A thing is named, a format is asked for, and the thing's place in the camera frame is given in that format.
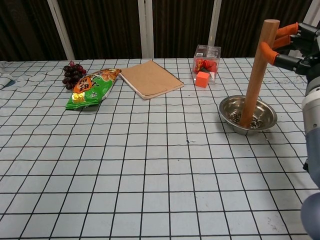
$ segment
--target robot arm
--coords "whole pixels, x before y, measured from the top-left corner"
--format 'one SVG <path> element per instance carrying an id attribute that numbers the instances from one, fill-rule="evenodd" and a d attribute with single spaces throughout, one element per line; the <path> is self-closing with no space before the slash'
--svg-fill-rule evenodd
<path id="1" fill-rule="evenodd" d="M 302 113 L 308 159 L 303 168 L 320 188 L 320 30 L 305 23 L 278 29 L 273 49 L 299 50 L 304 58 L 279 54 L 265 42 L 259 47 L 270 64 L 306 75 Z M 310 237 L 320 240 L 320 192 L 304 201 L 301 220 Z"/>

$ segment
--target green snack bag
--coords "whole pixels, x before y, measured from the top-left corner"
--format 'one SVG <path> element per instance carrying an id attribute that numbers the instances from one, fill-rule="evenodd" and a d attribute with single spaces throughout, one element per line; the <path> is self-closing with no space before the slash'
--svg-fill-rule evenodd
<path id="1" fill-rule="evenodd" d="M 120 72 L 120 69 L 103 69 L 80 79 L 65 109 L 73 110 L 101 103 L 108 96 Z"/>

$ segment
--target red block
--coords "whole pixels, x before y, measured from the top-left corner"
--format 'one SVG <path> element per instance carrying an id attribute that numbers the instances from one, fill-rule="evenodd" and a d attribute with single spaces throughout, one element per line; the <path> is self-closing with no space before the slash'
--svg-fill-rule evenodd
<path id="1" fill-rule="evenodd" d="M 195 77 L 195 85 L 198 87 L 206 88 L 208 86 L 210 74 L 200 71 Z"/>

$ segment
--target grid tablecloth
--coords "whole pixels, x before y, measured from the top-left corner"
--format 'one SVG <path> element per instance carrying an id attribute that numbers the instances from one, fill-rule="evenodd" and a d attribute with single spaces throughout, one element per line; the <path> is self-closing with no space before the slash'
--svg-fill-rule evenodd
<path id="1" fill-rule="evenodd" d="M 147 59 L 77 61 L 88 73 Z M 306 240 L 318 192 L 306 160 L 306 80 L 268 66 L 270 130 L 234 133 L 218 113 L 245 95 L 253 58 L 220 60 L 195 87 L 192 59 L 154 59 L 184 87 L 142 100 L 120 78 L 100 106 L 65 110 L 66 61 L 0 62 L 0 239 Z"/>

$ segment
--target curtain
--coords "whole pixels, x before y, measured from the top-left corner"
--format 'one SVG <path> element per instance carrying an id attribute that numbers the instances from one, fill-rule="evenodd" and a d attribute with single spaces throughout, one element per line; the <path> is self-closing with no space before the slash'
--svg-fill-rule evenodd
<path id="1" fill-rule="evenodd" d="M 214 0 L 153 0 L 155 58 L 193 58 L 207 45 Z"/>
<path id="2" fill-rule="evenodd" d="M 46 0 L 0 0 L 0 60 L 65 60 Z"/>
<path id="3" fill-rule="evenodd" d="M 58 0 L 76 59 L 141 58 L 137 0 Z"/>
<path id="4" fill-rule="evenodd" d="M 221 56 L 254 57 L 265 19 L 280 20 L 280 28 L 302 22 L 312 0 L 223 0 L 215 45 Z"/>

